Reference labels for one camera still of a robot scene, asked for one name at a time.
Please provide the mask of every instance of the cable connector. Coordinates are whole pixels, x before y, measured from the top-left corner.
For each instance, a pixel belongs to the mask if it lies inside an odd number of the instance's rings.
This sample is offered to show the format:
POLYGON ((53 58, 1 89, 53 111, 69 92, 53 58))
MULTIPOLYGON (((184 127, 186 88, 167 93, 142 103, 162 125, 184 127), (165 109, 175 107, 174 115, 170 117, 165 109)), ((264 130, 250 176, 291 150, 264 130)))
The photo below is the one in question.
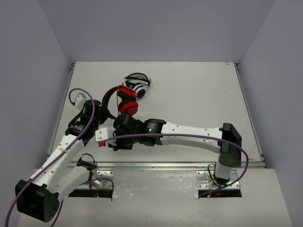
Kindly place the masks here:
POLYGON ((79 92, 75 98, 74 105, 78 110, 82 110, 87 98, 84 93, 79 92))

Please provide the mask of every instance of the white panel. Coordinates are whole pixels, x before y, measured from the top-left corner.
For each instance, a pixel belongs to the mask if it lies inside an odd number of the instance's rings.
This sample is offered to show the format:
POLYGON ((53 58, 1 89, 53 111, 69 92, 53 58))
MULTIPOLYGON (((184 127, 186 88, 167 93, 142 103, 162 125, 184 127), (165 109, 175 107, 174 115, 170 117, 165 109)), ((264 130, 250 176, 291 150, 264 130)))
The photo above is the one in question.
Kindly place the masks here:
MULTIPOLYGON (((232 62, 78 62, 69 89, 81 87, 101 100, 107 90, 121 84, 123 78, 133 72, 145 73, 152 79, 145 97, 139 100, 135 118, 142 121, 158 118, 201 128, 222 127, 223 122, 230 122, 242 135, 242 146, 250 160, 260 161, 232 62)), ((117 115, 115 95, 111 98, 109 109, 117 115)), ((77 113, 66 99, 55 146, 77 113)), ((113 120, 109 119, 100 127, 112 124, 113 120)), ((174 145, 145 147, 135 144, 131 151, 113 152, 110 148, 99 148, 94 138, 83 153, 91 153, 100 162, 207 162, 218 158, 210 151, 174 145)))
POLYGON ((294 227, 303 196, 303 1, 277 0, 240 65, 267 165, 276 170, 294 227))
MULTIPOLYGON (((242 198, 197 199, 196 171, 115 171, 114 183, 112 202, 65 199, 55 226, 292 227, 273 169, 249 169, 242 198)), ((26 215, 19 222, 48 226, 26 215)))
POLYGON ((274 0, 39 0, 73 61, 239 62, 274 0))

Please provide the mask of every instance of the headphone headband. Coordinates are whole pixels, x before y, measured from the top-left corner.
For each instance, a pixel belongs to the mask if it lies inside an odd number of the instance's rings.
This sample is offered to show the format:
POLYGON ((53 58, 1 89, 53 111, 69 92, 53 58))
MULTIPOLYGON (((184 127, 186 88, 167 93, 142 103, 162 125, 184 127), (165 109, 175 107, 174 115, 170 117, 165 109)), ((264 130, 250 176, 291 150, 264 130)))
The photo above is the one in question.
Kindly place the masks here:
MULTIPOLYGON (((117 95, 120 98, 122 98, 122 100, 126 99, 126 100, 135 101, 137 98, 137 94, 130 87, 126 87, 123 85, 113 87, 113 88, 109 89, 102 98, 102 106, 107 110, 108 110, 109 100, 110 100, 111 96, 114 94, 114 92, 117 92, 117 95)), ((111 113, 109 113, 109 118, 115 119, 115 117, 111 113)))

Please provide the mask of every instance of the headphone ear cup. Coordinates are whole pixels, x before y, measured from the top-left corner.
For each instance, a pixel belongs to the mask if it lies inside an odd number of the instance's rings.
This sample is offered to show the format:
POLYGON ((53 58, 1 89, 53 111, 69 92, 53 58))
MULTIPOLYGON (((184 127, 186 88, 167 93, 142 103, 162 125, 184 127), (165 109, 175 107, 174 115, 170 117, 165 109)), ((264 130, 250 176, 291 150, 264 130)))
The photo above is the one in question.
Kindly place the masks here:
POLYGON ((123 100, 118 105, 118 109, 121 113, 128 113, 133 116, 138 112, 139 104, 134 100, 123 100))

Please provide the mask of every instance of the red headphones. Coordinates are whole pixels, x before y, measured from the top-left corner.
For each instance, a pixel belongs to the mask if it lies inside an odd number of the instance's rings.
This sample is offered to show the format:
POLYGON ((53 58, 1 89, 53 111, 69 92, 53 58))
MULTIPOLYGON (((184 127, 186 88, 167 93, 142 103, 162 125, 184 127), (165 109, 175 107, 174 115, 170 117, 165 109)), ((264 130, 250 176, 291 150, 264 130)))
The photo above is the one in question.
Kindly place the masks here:
MULTIPOLYGON (((103 96, 102 106, 108 109, 109 100, 115 91, 117 95, 122 98, 122 102, 118 105, 118 111, 133 116, 138 111, 139 105, 136 102, 137 94, 130 87, 119 85, 108 90, 103 96)), ((109 118, 115 119, 112 114, 109 114, 109 118)))

